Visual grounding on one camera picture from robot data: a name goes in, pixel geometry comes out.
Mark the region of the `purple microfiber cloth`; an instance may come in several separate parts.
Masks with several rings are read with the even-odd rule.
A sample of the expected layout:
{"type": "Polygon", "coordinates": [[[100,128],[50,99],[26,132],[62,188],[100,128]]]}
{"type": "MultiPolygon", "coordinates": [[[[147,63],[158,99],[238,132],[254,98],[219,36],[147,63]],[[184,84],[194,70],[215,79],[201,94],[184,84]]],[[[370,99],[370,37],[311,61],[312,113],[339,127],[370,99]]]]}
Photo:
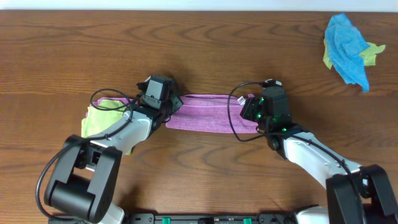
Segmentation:
{"type": "Polygon", "coordinates": [[[165,126],[170,129],[223,134],[252,134],[257,123],[240,117],[243,105],[235,96],[189,94],[165,126]]]}

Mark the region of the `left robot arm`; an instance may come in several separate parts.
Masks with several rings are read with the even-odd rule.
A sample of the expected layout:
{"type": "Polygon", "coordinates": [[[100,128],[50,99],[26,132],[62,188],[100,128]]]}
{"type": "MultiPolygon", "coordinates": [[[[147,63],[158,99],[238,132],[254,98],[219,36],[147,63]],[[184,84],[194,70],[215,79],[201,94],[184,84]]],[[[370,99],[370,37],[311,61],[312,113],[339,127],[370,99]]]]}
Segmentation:
{"type": "Polygon", "coordinates": [[[98,134],[71,135],[48,163],[54,170],[39,208],[49,223],[124,223],[125,211],[113,203],[123,156],[149,138],[183,105],[173,78],[152,75],[138,83],[139,94],[127,99],[122,117],[98,134]]]}

